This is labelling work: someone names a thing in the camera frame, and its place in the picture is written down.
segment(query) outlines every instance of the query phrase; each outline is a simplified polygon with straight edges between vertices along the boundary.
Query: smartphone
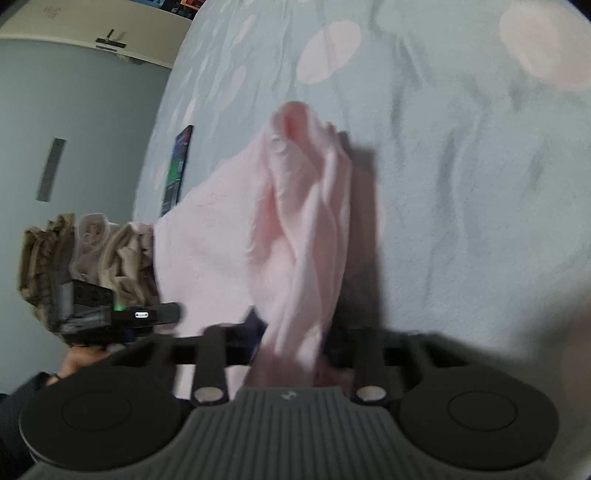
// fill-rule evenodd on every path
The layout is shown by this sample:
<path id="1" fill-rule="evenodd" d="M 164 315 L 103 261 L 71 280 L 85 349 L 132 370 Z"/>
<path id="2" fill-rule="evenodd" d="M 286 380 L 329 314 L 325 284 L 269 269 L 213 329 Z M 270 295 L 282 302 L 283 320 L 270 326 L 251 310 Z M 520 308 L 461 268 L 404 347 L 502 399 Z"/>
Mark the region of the smartphone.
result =
<path id="1" fill-rule="evenodd" d="M 189 125 L 174 141 L 173 157 L 166 177 L 164 200 L 160 216 L 168 213 L 178 202 L 181 194 L 181 184 L 185 171 L 185 163 L 189 155 L 189 142 L 193 134 L 193 126 Z"/>

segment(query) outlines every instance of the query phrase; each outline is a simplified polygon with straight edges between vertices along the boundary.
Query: light blue bedsheet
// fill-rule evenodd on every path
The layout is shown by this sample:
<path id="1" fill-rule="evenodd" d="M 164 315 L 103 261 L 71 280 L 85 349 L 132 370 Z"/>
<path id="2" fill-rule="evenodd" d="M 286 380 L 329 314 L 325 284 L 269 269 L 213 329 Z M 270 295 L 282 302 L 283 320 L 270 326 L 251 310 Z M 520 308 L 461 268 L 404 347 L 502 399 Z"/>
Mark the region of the light blue bedsheet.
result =
<path id="1" fill-rule="evenodd" d="M 548 464 L 582 479 L 588 86 L 591 25 L 567 3 L 207 0 L 170 76 L 134 217 L 157 220 L 186 125 L 185 193 L 282 103 L 308 103 L 346 132 L 368 196 L 352 250 L 379 243 L 345 280 L 345 310 L 441 332 L 543 389 L 561 414 Z"/>

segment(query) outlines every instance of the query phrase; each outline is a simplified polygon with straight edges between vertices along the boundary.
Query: pink cloth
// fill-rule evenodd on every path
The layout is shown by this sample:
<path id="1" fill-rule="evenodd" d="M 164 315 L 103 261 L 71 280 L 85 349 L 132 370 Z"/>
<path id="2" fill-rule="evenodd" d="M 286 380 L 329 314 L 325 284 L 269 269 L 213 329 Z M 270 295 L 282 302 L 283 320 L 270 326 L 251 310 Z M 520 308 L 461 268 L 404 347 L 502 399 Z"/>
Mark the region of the pink cloth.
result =
<path id="1" fill-rule="evenodd" d="M 351 162 L 334 129 L 286 103 L 154 229 L 162 301 L 186 314 L 179 336 L 240 323 L 254 305 L 268 323 L 255 362 L 228 372 L 243 384 L 312 386 L 339 296 L 349 240 Z M 177 395 L 190 394 L 191 369 Z"/>

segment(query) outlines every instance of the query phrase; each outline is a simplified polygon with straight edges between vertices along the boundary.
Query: circular pad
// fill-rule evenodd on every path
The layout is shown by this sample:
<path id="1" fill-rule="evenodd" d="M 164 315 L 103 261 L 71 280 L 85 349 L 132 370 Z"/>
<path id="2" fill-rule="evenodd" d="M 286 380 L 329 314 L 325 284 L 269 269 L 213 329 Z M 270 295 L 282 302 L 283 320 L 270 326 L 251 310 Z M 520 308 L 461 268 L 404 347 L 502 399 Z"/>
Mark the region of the circular pad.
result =
<path id="1" fill-rule="evenodd" d="M 556 409 L 544 394 L 479 365 L 429 372 L 403 397 L 397 419 L 425 453 L 480 471 L 539 460 L 558 432 Z"/>
<path id="2" fill-rule="evenodd" d="M 467 392 L 449 402 L 449 414 L 461 426 L 479 432 L 494 432 L 513 423 L 517 409 L 503 395 L 492 392 Z"/>
<path id="3" fill-rule="evenodd" d="M 21 414 L 31 453 L 75 471 L 143 460 L 182 425 L 178 400 L 141 368 L 88 367 L 40 390 Z"/>

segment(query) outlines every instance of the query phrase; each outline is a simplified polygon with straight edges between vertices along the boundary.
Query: wall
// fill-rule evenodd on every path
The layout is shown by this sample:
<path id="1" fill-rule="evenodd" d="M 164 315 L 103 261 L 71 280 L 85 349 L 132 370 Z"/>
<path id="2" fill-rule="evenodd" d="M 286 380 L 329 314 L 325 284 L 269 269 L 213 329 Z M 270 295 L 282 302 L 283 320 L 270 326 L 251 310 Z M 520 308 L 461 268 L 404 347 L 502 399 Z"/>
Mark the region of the wall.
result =
<path id="1" fill-rule="evenodd" d="M 131 219 L 169 72 L 89 48 L 0 40 L 0 392 L 57 370 L 65 352 L 16 292 L 23 230 L 61 212 Z M 38 202 L 54 137 L 67 145 L 50 203 Z"/>

